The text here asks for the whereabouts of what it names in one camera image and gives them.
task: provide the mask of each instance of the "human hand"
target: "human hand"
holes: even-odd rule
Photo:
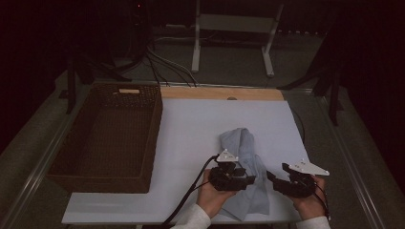
[[[325,180],[316,176],[312,176],[312,178],[318,184],[319,188],[325,190]],[[315,194],[325,202],[325,194],[319,188],[316,189]],[[302,220],[323,217],[325,215],[324,203],[314,195],[307,198],[289,198],[292,200],[293,205],[300,214]]]
[[[218,191],[208,181],[211,170],[207,169],[203,172],[202,186],[199,189],[197,204],[208,214],[210,218],[214,218],[223,207],[227,199],[234,196],[237,191]]]

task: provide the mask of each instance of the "dark background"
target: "dark background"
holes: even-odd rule
[[[273,2],[246,2],[243,8],[239,7],[242,0],[207,0],[202,6],[208,12],[274,13],[266,10],[274,9]],[[145,4],[140,0],[2,1],[0,152],[54,90],[54,80],[66,70],[69,44],[114,65],[113,57],[129,54],[136,59],[142,55],[149,26],[194,24],[194,1],[148,1],[148,14]],[[307,31],[321,36],[330,32],[311,67],[319,68],[333,58],[344,60],[341,85],[348,89],[402,191],[404,9],[400,1],[292,0],[286,2],[279,25],[281,32]],[[128,24],[124,33],[114,32],[115,23]],[[132,50],[119,45],[125,42],[132,42]]]

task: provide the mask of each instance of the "brown basket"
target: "brown basket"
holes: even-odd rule
[[[68,192],[149,192],[161,113],[158,86],[94,84],[47,177]]]

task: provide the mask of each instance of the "towel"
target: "towel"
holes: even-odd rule
[[[221,146],[234,156],[249,176],[256,176],[255,182],[239,191],[223,205],[220,214],[236,220],[244,220],[249,213],[269,214],[269,203],[265,182],[266,167],[254,153],[254,137],[247,128],[238,128],[220,135]]]

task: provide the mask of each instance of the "person's left hand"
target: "person's left hand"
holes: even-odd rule
[[[234,196],[237,192],[216,190],[214,186],[212,186],[212,184],[208,182],[209,173],[210,173],[209,169],[203,172],[203,180],[202,180],[203,186],[200,187],[199,189],[197,204],[212,219],[220,212],[225,201],[230,197]]]

